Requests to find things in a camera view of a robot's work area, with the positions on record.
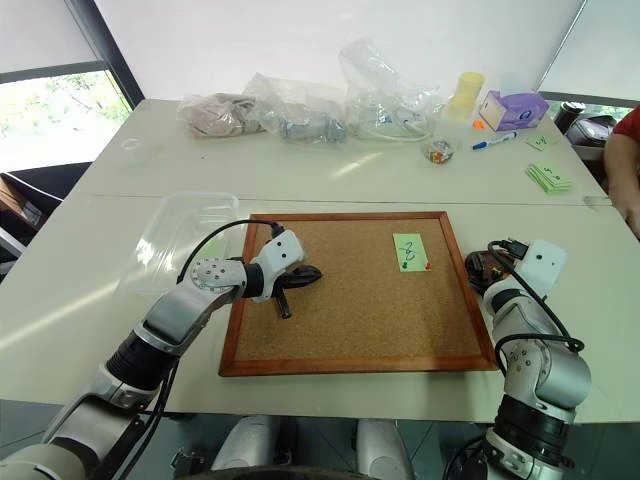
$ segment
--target red shirt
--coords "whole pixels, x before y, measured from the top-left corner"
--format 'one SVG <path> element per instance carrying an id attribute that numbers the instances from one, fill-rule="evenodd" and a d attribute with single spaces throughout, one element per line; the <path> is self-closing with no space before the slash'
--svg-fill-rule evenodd
<path id="1" fill-rule="evenodd" d="M 640 105 L 631 110 L 613 127 L 613 133 L 620 133 L 640 143 Z"/>

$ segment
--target wooden frame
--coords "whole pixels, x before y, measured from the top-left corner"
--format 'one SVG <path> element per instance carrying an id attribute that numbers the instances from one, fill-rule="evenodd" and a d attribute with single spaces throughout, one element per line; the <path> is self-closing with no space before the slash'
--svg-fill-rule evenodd
<path id="1" fill-rule="evenodd" d="M 294 221 L 335 221 L 335 220 L 409 220 L 437 219 L 464 297 L 473 331 L 478 342 L 480 355 L 469 356 L 397 356 L 397 357 L 349 357 L 349 358 L 304 358 L 237 360 L 236 352 L 242 325 L 246 300 L 236 302 L 229 318 L 227 336 L 220 361 L 219 373 L 227 376 L 282 375 L 300 373 L 364 373 L 364 372 L 405 372 L 433 370 L 495 370 L 493 346 L 484 319 L 480 313 L 475 293 L 468 285 L 464 262 L 456 243 L 446 212 L 407 213 L 325 213 L 325 214 L 254 214 L 253 219 Z M 251 258 L 255 251 L 258 225 L 250 224 L 247 229 L 243 257 Z"/>

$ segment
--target window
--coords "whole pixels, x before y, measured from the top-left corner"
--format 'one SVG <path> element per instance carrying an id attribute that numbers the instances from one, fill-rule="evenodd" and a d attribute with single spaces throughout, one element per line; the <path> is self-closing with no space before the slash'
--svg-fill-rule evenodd
<path id="1" fill-rule="evenodd" d="M 0 85 L 0 171 L 89 162 L 131 113 L 109 71 Z"/>

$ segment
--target yellow cup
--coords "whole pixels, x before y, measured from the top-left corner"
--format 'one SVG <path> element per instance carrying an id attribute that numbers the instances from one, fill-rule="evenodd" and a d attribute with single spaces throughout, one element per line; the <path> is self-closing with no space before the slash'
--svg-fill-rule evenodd
<path id="1" fill-rule="evenodd" d="M 471 115 L 480 90 L 484 85 L 484 75 L 478 72 L 464 72 L 458 78 L 458 86 L 447 104 L 447 114 L 456 119 Z"/>

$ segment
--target white table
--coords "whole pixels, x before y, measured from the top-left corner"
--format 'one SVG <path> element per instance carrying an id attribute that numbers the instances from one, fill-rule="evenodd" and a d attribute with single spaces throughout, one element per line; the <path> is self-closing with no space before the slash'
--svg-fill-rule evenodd
<path id="1" fill-rule="evenodd" d="M 149 302 L 114 291 L 158 202 L 76 192 L 53 214 L 0 285 L 1 398 L 64 403 L 141 318 Z M 640 246 L 612 207 L 280 201 L 240 207 L 242 216 L 442 209 L 463 255 L 508 236 L 562 246 L 569 259 L 549 304 L 585 341 L 593 374 L 578 421 L 640 421 L 633 360 Z M 216 313 L 184 356 L 169 411 L 479 422 L 496 415 L 503 385 L 497 371 L 221 378 L 228 313 Z"/>
<path id="2" fill-rule="evenodd" d="M 344 148 L 293 146 L 266 133 L 229 139 L 187 137 L 178 127 L 178 102 L 145 100 L 89 168 L 75 191 L 148 196 L 175 191 L 231 192 L 241 200 L 350 202 L 501 203 L 583 205 L 603 192 L 568 141 L 545 117 L 533 130 L 486 150 L 471 145 L 496 136 L 443 120 L 462 148 L 446 165 L 427 161 L 415 143 L 392 145 L 349 139 Z M 559 139 L 545 153 L 527 137 Z M 121 147 L 139 138 L 148 155 L 132 160 Z M 525 175 L 527 165 L 551 159 L 574 182 L 571 192 L 547 195 Z"/>

